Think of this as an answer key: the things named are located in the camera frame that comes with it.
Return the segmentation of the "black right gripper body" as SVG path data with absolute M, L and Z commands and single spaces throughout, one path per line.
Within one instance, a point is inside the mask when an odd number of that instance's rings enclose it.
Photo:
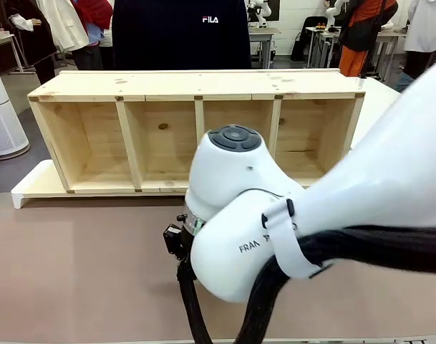
M 175 256 L 179 262 L 190 265 L 190 253 L 195 238 L 195 227 L 190 224 L 187 214 L 177 216 L 176 224 L 169 224 L 163 232 L 163 239 L 167 251 Z

